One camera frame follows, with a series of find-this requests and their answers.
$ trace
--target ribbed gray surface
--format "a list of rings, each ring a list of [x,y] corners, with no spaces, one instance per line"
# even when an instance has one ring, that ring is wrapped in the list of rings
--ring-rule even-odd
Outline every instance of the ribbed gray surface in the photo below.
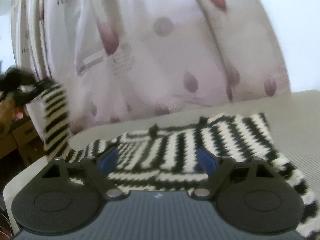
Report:
[[[36,236],[22,231],[15,240],[301,240],[295,231],[256,236],[239,231],[216,214],[208,202],[186,192],[133,191],[107,204],[90,225],[65,236]]]

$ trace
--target pink curtain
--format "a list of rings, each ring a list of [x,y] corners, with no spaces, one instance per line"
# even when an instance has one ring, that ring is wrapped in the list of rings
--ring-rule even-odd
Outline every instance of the pink curtain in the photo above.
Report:
[[[74,133],[290,91],[259,0],[12,0],[12,42],[66,87]]]

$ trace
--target striped knit fabric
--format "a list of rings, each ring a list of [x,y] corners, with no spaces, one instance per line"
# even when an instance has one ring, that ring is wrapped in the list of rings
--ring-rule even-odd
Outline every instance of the striped knit fabric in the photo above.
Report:
[[[78,162],[88,155],[99,156],[110,144],[119,144],[119,160],[109,175],[121,190],[186,190],[191,192],[207,175],[196,162],[196,149],[205,147],[216,156],[231,156],[238,162],[261,157],[295,188],[305,203],[305,212],[297,231],[304,237],[319,231],[320,213],[315,197],[303,174],[278,152],[272,142],[263,113],[249,118],[239,115],[201,117],[196,124],[125,133],[113,141],[96,140],[85,150],[68,146],[68,110],[64,90],[53,86],[42,95],[47,126],[45,149],[50,158],[63,156]]]

